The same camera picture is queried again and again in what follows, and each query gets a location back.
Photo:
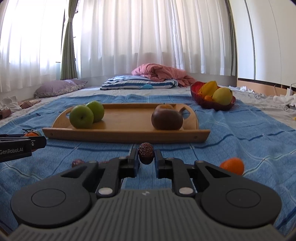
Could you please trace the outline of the white clothes pile right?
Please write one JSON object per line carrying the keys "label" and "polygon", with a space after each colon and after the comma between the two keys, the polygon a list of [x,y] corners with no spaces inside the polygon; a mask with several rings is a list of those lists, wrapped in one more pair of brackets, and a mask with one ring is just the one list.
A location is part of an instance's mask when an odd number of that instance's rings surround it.
{"label": "white clothes pile right", "polygon": [[257,93],[252,89],[243,87],[232,87],[229,88],[233,91],[234,96],[245,104],[257,106],[257,107],[270,107],[270,108],[281,108],[284,110],[292,109],[295,110],[295,94],[293,95],[265,95],[263,93]]}

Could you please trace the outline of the clothes pile left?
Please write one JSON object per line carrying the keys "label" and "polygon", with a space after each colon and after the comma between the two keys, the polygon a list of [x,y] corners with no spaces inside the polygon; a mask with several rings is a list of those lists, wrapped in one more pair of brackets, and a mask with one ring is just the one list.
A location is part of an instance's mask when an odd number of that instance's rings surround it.
{"label": "clothes pile left", "polygon": [[39,103],[40,100],[25,100],[25,101],[18,101],[16,96],[12,97],[5,97],[0,100],[1,104],[1,113],[0,118],[1,120],[4,118],[9,117],[12,113],[20,111],[22,109],[30,108],[35,104]]}

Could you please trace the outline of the red glass fruit bowl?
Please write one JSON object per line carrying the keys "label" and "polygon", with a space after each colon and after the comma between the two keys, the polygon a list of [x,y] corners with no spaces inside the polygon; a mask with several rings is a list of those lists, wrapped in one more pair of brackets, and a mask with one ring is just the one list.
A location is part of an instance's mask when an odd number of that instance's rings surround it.
{"label": "red glass fruit bowl", "polygon": [[190,91],[193,99],[196,101],[198,105],[200,105],[204,109],[214,109],[215,111],[228,111],[236,102],[236,98],[233,96],[231,102],[228,105],[222,105],[218,102],[215,102],[211,96],[209,95],[202,95],[199,93],[200,89],[206,83],[197,81],[193,85],[190,86]]}

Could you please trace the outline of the yellow lemon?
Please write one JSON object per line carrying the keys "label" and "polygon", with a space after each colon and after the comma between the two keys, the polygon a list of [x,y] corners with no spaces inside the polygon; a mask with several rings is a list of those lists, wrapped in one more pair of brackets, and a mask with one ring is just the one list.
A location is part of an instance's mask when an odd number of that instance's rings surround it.
{"label": "yellow lemon", "polygon": [[213,96],[212,99],[214,102],[220,105],[229,105],[232,101],[233,93],[232,90],[227,87],[218,88]]}

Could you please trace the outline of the white sheer curtain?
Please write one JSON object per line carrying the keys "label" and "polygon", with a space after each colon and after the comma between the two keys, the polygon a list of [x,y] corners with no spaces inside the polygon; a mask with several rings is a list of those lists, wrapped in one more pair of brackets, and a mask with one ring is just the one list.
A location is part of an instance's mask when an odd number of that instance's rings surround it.
{"label": "white sheer curtain", "polygon": [[[1,1],[1,92],[61,79],[69,1]],[[77,77],[157,63],[231,76],[225,1],[78,1]]]}

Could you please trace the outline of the dark purple round fruit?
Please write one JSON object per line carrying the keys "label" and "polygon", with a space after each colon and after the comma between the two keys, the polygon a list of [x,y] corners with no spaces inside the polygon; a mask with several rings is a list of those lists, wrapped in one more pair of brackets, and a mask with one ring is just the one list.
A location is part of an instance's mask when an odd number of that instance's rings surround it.
{"label": "dark purple round fruit", "polygon": [[157,130],[175,131],[182,127],[183,117],[176,110],[160,108],[152,113],[151,122]]}

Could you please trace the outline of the small kumquat orange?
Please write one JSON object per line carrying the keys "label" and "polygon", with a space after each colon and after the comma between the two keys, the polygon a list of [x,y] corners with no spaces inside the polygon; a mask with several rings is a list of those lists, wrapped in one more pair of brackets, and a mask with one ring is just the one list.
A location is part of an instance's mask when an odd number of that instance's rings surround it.
{"label": "small kumquat orange", "polygon": [[224,162],[222,162],[219,166],[220,168],[242,176],[244,173],[244,163],[240,158],[230,158]]}

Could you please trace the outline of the purple floral pillow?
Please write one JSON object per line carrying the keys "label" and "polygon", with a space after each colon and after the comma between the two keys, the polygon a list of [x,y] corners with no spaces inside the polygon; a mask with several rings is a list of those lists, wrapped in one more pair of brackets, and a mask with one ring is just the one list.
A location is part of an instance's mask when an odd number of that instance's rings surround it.
{"label": "purple floral pillow", "polygon": [[67,80],[55,80],[46,82],[41,85],[34,93],[34,98],[46,98],[55,97],[77,90],[81,90],[85,87],[87,81],[81,79],[67,79]]}

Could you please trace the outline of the blue checked blanket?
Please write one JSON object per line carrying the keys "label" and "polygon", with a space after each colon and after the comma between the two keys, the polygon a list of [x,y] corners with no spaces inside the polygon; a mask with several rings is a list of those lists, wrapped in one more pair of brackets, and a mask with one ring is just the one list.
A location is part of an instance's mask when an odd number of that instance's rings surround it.
{"label": "blue checked blanket", "polygon": [[[25,129],[50,127],[60,113],[78,104],[102,103],[184,103],[196,113],[200,127],[210,135],[201,144],[159,144],[164,157],[185,163],[204,160],[220,165],[238,157],[244,162],[244,176],[273,188],[281,197],[282,209],[275,227],[284,235],[295,228],[295,129],[275,120],[261,109],[239,100],[229,111],[203,109],[191,96],[183,95],[94,95],[61,97],[26,110],[19,118],[1,121],[1,133],[22,133]],[[107,144],[48,140],[32,156],[1,164],[1,228],[14,231],[18,224],[11,212],[12,195],[21,187],[71,167],[75,159],[106,161],[127,155],[133,144]]]}

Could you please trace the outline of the large green apple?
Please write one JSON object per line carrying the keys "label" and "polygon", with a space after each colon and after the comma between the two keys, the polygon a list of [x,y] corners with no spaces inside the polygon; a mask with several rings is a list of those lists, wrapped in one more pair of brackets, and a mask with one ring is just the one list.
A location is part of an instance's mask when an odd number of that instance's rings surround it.
{"label": "large green apple", "polygon": [[91,128],[94,115],[89,107],[77,105],[70,111],[69,120],[74,128]]}

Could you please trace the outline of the pink crumpled quilt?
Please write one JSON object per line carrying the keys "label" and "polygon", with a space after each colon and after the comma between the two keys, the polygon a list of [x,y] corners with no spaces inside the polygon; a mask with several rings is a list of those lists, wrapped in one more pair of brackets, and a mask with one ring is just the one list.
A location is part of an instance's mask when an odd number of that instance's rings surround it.
{"label": "pink crumpled quilt", "polygon": [[185,70],[156,64],[142,64],[132,71],[132,75],[143,76],[154,82],[164,82],[167,79],[174,79],[181,87],[194,84],[197,80],[187,74]]}

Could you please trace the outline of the small orange in bowl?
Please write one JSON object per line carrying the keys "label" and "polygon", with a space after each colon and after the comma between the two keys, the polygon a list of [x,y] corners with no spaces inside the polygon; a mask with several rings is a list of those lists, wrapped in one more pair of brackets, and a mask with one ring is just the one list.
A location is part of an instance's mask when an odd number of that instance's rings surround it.
{"label": "small orange in bowl", "polygon": [[204,97],[204,101],[207,101],[207,102],[213,102],[213,99],[212,99],[212,97],[211,97],[210,95],[206,95],[206,96]]}

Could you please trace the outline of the wooden serving tray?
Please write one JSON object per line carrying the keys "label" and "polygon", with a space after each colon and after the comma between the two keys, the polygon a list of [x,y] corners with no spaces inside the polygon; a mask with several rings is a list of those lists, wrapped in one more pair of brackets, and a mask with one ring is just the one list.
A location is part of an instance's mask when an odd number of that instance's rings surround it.
{"label": "wooden serving tray", "polygon": [[186,113],[179,130],[155,129],[151,118],[157,106],[156,103],[104,104],[103,119],[83,129],[71,125],[67,115],[72,109],[68,108],[50,128],[43,128],[43,133],[60,140],[106,143],[203,143],[207,140],[210,130],[199,128],[195,112],[185,104],[171,104],[177,113]]}

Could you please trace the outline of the yellow starfruit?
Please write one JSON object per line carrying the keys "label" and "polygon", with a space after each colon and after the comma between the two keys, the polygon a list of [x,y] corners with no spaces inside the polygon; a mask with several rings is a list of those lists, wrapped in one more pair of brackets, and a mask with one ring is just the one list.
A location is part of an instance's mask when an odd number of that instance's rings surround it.
{"label": "yellow starfruit", "polygon": [[205,83],[200,89],[199,89],[199,94],[201,96],[213,96],[214,92],[217,90],[218,85],[216,81],[209,81]]}

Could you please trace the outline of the blue white striped pillow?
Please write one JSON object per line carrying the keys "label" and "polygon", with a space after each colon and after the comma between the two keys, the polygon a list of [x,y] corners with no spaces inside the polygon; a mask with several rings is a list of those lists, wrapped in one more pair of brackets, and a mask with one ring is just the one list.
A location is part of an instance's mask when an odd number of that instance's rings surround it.
{"label": "blue white striped pillow", "polygon": [[161,82],[155,82],[143,76],[123,75],[109,78],[101,85],[100,89],[170,89],[177,86],[178,82],[175,79],[165,79]]}

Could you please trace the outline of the small green apple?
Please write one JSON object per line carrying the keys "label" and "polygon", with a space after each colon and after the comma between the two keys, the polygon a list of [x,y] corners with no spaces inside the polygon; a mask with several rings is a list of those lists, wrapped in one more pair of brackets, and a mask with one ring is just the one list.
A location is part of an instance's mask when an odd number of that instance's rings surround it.
{"label": "small green apple", "polygon": [[99,121],[101,121],[103,119],[103,117],[104,117],[104,107],[100,102],[94,100],[94,101],[91,101],[88,104],[86,104],[86,106],[88,108],[90,108],[91,111],[93,112],[93,115],[94,115],[93,122],[94,123],[99,122]]}

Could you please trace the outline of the green drape left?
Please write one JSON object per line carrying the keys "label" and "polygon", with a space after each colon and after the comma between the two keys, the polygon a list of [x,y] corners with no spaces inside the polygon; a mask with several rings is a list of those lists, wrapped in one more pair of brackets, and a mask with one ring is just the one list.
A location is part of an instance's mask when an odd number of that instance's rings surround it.
{"label": "green drape left", "polygon": [[66,25],[62,52],[61,80],[77,78],[73,38],[73,18],[76,12],[77,4],[78,0],[69,0],[68,22]]}

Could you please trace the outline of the tangerine with leaf stem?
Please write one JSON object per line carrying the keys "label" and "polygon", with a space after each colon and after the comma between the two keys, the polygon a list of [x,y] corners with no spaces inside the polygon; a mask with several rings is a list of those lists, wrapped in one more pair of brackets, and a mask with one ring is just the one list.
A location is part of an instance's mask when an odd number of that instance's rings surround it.
{"label": "tangerine with leaf stem", "polygon": [[41,138],[41,133],[35,128],[23,129],[24,137],[29,137],[31,141],[31,151],[34,152],[43,145],[43,138]]}

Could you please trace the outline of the large orange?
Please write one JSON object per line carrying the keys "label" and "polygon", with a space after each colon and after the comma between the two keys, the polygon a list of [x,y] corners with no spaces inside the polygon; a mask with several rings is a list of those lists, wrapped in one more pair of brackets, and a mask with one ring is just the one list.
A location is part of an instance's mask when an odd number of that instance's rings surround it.
{"label": "large orange", "polygon": [[155,110],[161,110],[161,109],[171,109],[171,110],[175,110],[175,108],[170,105],[170,104],[159,104]]}

